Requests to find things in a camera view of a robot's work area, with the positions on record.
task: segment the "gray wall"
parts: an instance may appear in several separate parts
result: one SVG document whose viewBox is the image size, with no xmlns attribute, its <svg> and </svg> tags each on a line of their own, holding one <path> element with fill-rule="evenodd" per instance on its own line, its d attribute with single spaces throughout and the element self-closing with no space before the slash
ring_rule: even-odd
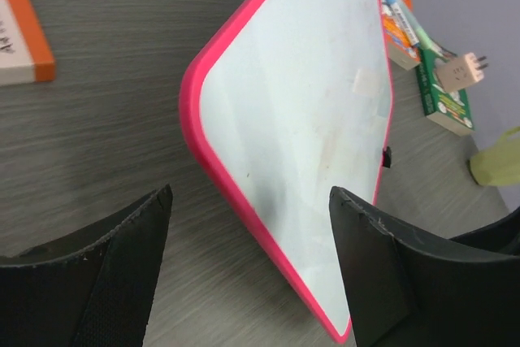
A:
<svg viewBox="0 0 520 347">
<path fill-rule="evenodd" d="M 508 128 L 520 124 L 520 7 L 518 0 L 414 0 L 423 27 L 441 44 L 458 53 L 487 55 L 485 79 L 468 89 L 482 149 Z M 501 188 L 508 208 L 520 203 L 520 186 Z"/>
</svg>

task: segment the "orange box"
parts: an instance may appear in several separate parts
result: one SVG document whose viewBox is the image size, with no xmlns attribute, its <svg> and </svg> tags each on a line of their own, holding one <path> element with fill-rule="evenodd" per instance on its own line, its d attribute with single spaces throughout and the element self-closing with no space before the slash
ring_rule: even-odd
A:
<svg viewBox="0 0 520 347">
<path fill-rule="evenodd" d="M 413 48 L 405 33 L 394 20 L 392 10 L 384 0 L 381 1 L 381 18 L 383 19 L 384 38 L 387 44 L 388 57 L 406 70 L 419 65 L 417 49 Z M 412 10 L 412 0 L 403 0 Z"/>
<path fill-rule="evenodd" d="M 56 62 L 30 0 L 0 0 L 0 85 L 50 81 Z"/>
</svg>

